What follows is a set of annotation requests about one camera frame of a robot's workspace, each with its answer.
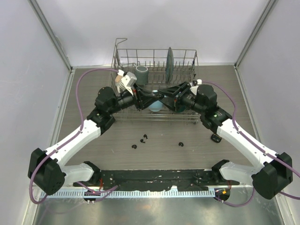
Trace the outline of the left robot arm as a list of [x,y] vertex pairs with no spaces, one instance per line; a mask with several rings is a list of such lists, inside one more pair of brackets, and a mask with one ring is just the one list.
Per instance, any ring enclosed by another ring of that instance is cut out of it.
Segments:
[[136,106],[143,110],[164,98],[158,91],[144,90],[134,86],[133,92],[125,90],[116,96],[111,87],[98,91],[95,108],[81,125],[57,144],[46,150],[35,149],[30,156],[28,177],[46,195],[53,195],[68,183],[85,182],[95,187],[100,181],[100,169],[91,162],[75,166],[66,163],[85,145],[104,134],[115,122],[114,113]]

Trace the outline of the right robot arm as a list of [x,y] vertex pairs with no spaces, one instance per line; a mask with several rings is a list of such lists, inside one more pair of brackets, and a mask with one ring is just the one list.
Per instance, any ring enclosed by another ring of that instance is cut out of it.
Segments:
[[285,152],[278,154],[269,149],[238,125],[234,115],[218,106],[217,94],[209,82],[184,82],[158,92],[163,96],[160,101],[170,110],[175,112],[184,106],[200,114],[207,129],[228,141],[251,163],[244,166],[221,160],[212,167],[215,184],[233,180],[251,185],[260,196],[270,200],[293,181],[292,158]]

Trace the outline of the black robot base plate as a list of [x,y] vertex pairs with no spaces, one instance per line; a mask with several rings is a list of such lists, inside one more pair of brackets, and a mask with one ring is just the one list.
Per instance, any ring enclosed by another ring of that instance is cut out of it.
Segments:
[[102,170],[96,178],[96,187],[108,190],[118,186],[118,191],[168,191],[173,186],[178,191],[208,190],[209,186],[230,186],[216,172],[204,169],[183,170]]

